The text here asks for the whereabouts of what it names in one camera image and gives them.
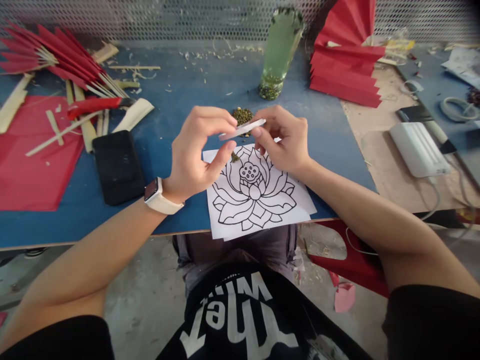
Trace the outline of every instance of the white power bank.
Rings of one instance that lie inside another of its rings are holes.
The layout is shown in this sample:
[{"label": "white power bank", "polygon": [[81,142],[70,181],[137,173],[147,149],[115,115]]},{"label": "white power bank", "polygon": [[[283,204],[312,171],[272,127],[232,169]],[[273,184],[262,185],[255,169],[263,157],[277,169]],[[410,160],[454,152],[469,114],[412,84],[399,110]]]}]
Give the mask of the white power bank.
[{"label": "white power bank", "polygon": [[403,160],[416,178],[449,174],[450,165],[421,122],[402,122],[390,135]]}]

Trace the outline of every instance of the bottle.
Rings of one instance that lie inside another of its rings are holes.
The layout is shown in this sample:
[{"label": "bottle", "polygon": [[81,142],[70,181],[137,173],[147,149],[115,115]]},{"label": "bottle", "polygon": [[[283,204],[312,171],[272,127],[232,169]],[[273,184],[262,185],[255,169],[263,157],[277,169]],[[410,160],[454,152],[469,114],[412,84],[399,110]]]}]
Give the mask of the bottle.
[{"label": "bottle", "polygon": [[266,100],[279,97],[304,29],[304,18],[293,6],[279,6],[273,13],[258,85],[260,97]]}]

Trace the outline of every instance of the sleeve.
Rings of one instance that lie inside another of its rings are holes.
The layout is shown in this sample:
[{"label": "sleeve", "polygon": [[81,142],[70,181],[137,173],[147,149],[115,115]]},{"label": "sleeve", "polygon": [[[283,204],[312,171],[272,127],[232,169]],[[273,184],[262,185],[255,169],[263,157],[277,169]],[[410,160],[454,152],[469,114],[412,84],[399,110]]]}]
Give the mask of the sleeve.
[{"label": "sleeve", "polygon": [[383,323],[388,358],[477,358],[478,324],[476,297],[438,286],[401,286],[390,295]]},{"label": "sleeve", "polygon": [[49,325],[7,349],[0,360],[113,360],[109,327],[94,315],[72,317]]}]

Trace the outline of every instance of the workbench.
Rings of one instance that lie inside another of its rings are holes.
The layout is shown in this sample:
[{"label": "workbench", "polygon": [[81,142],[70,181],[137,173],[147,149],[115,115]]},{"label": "workbench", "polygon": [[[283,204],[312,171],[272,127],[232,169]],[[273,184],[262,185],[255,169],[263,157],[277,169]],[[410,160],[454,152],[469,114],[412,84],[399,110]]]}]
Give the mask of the workbench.
[{"label": "workbench", "polygon": [[[222,54],[219,47],[217,44],[216,51]],[[203,54],[202,58],[195,58],[196,53]],[[212,53],[208,54],[205,48],[190,47],[161,50],[123,48],[115,57],[118,62],[115,65],[161,67],[161,70],[142,71],[144,77],[156,76],[139,79],[139,94],[128,93],[132,98],[147,99],[155,107],[131,131],[147,183],[156,176],[165,178],[170,175],[172,141],[180,132],[193,106],[215,106],[230,111],[242,107],[255,113],[259,109],[280,104],[294,115],[308,119],[308,147],[313,159],[368,189],[376,190],[340,101],[309,89],[308,54],[300,50],[296,53],[282,94],[276,101],[266,101],[258,95],[263,54],[255,48],[255,51],[241,49],[233,56],[218,59]],[[109,70],[109,73],[114,79],[132,78],[131,72]],[[10,93],[17,78],[3,78],[0,101]],[[63,81],[46,71],[37,75],[36,83],[40,86],[27,88],[29,95],[64,94]],[[110,131],[124,113],[119,109],[110,112]],[[238,137],[235,140],[238,145],[254,142],[252,137]],[[218,137],[211,136],[204,149],[220,147]],[[313,220],[336,217],[318,196],[312,193],[312,198],[317,209],[317,213],[311,216]],[[129,203],[120,206],[104,204],[94,158],[84,152],[57,211],[0,213],[0,248],[5,250],[74,243],[127,205]],[[209,229],[207,195],[203,192],[190,198],[181,212],[167,217],[154,234]]]},{"label": "workbench", "polygon": [[[195,58],[196,53],[203,54],[202,58]],[[378,109],[372,109],[340,102],[336,97],[310,90],[310,57],[302,49],[295,54],[282,94],[275,101],[258,96],[257,86],[263,68],[260,51],[239,50],[233,58],[218,59],[212,53],[208,54],[206,47],[123,48],[115,59],[118,62],[115,65],[161,67],[161,70],[142,71],[150,79],[140,79],[139,94],[129,93],[132,98],[147,99],[155,106],[131,131],[147,183],[155,176],[169,176],[172,141],[193,106],[216,106],[230,111],[242,107],[255,113],[264,107],[280,104],[295,116],[308,119],[310,156],[326,168],[380,193],[411,212],[428,211],[435,204],[431,185],[410,176],[387,133],[399,122],[394,111],[414,104],[409,96],[398,91],[398,84],[402,81],[393,68],[375,71],[377,86],[385,100]],[[114,79],[132,78],[131,72],[109,70],[109,73]],[[3,78],[0,101],[8,96],[17,81],[16,76]],[[63,81],[46,71],[36,76],[36,83],[40,86],[27,88],[29,95],[65,94]],[[111,111],[110,131],[123,114],[122,110]],[[252,137],[235,140],[238,145],[254,142]],[[218,137],[212,136],[204,149],[219,149],[220,146]],[[460,190],[455,174],[445,176],[439,184],[442,193],[440,209],[465,207],[457,201]],[[469,194],[473,192],[472,201],[480,204],[480,197],[470,185],[467,191]],[[318,196],[310,194],[317,209],[317,213],[311,215],[313,221],[337,216]],[[57,211],[0,212],[0,248],[72,244],[130,203],[120,206],[104,204],[94,158],[83,152]],[[207,195],[203,192],[189,199],[177,215],[167,217],[154,235],[209,229]]]}]

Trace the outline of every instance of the lotus line drawing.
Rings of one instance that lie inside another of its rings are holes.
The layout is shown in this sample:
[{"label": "lotus line drawing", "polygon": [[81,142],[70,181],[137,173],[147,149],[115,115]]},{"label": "lotus line drawing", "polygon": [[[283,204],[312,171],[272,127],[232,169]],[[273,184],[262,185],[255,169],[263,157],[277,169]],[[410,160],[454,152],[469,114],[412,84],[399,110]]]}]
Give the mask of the lotus line drawing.
[{"label": "lotus line drawing", "polygon": [[218,222],[241,223],[242,231],[254,224],[264,228],[269,221],[281,222],[297,205],[291,196],[295,185],[288,181],[288,173],[273,168],[270,157],[253,147],[242,146],[236,155],[240,160],[230,159],[213,184],[217,194],[213,205],[220,211]]}]

